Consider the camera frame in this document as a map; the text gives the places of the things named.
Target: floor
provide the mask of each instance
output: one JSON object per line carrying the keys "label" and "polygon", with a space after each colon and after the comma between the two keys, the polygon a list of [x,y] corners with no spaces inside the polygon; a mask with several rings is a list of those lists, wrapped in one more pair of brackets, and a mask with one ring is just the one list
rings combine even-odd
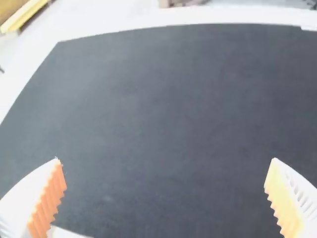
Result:
{"label": "floor", "polygon": [[[308,8],[302,0],[213,0],[206,4],[206,9],[241,3]],[[0,37],[0,64],[5,69],[5,74],[0,74],[0,123],[56,42],[116,31],[120,29],[118,26],[130,21],[127,19],[150,16],[151,11],[161,11],[157,0],[90,0],[89,4],[86,0],[56,0],[21,35],[13,33]],[[150,26],[154,19],[148,17],[148,20],[144,24]]]}
{"label": "floor", "polygon": [[61,228],[280,238],[263,191],[271,158],[317,184],[316,38],[204,24],[58,44],[0,126],[0,197],[58,156]]}

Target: wooden board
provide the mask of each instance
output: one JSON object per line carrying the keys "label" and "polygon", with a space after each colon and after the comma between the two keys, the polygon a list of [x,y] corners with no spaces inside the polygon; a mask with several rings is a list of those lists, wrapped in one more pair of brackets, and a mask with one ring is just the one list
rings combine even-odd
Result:
{"label": "wooden board", "polygon": [[47,4],[48,1],[49,0],[29,0],[0,26],[0,32],[7,33],[18,30],[38,10]]}
{"label": "wooden board", "polygon": [[29,0],[0,0],[0,25]]}

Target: black rubber flooring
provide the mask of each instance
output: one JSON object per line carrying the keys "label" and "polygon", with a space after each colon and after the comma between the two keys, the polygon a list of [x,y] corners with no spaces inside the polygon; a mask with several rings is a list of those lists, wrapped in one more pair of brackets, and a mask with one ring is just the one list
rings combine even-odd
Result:
{"label": "black rubber flooring", "polygon": [[278,157],[317,185],[317,34],[191,25],[58,43],[0,126],[0,196],[64,163],[55,224],[95,238],[279,238]]}

